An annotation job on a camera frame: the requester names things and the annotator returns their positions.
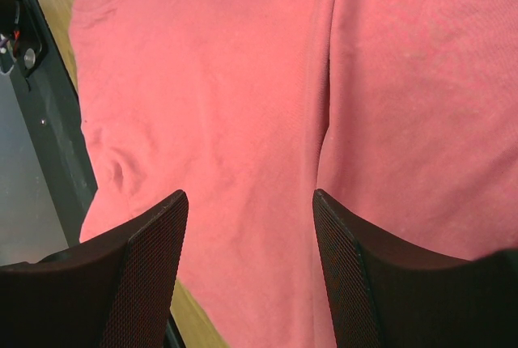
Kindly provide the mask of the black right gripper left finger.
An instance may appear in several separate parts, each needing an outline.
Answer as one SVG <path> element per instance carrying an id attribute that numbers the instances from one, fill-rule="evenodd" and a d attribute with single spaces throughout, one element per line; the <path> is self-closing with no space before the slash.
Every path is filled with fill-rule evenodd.
<path id="1" fill-rule="evenodd" d="M 1 268 L 3 347 L 182 347 L 171 313 L 188 218 L 178 190 L 37 263 Z"/>

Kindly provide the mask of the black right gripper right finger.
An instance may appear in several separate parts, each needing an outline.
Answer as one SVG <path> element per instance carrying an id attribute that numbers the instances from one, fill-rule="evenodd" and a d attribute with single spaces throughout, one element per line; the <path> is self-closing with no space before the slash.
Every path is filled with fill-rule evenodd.
<path id="1" fill-rule="evenodd" d="M 321 189 L 312 208 L 338 346 L 516 346 L 515 249 L 466 261 L 411 244 Z"/>

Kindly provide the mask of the salmon pink t-shirt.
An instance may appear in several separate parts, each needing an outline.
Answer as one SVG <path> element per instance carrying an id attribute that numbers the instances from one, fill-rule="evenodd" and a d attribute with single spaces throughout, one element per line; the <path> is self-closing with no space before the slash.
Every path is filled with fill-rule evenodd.
<path id="1" fill-rule="evenodd" d="M 74 0 L 87 241 L 189 198 L 232 347 L 332 347 L 312 195 L 462 259 L 517 245 L 517 0 Z"/>

